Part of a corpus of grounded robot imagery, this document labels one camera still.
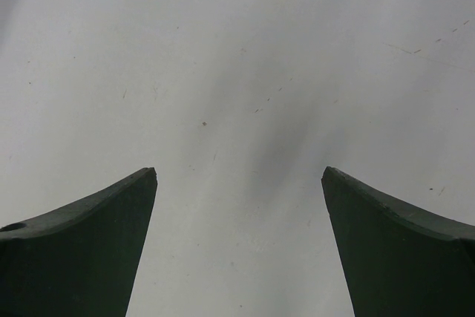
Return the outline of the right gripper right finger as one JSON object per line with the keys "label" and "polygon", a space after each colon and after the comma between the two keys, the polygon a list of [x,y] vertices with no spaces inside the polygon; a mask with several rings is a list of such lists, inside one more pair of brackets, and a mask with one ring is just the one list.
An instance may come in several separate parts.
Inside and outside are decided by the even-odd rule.
{"label": "right gripper right finger", "polygon": [[474,227],[333,168],[321,179],[356,316],[473,316]]}

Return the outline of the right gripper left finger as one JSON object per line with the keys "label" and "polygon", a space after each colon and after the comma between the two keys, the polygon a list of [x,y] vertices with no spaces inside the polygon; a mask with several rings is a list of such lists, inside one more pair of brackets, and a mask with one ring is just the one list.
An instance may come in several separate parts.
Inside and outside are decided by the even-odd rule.
{"label": "right gripper left finger", "polygon": [[157,192],[144,168],[1,228],[2,316],[125,316]]}

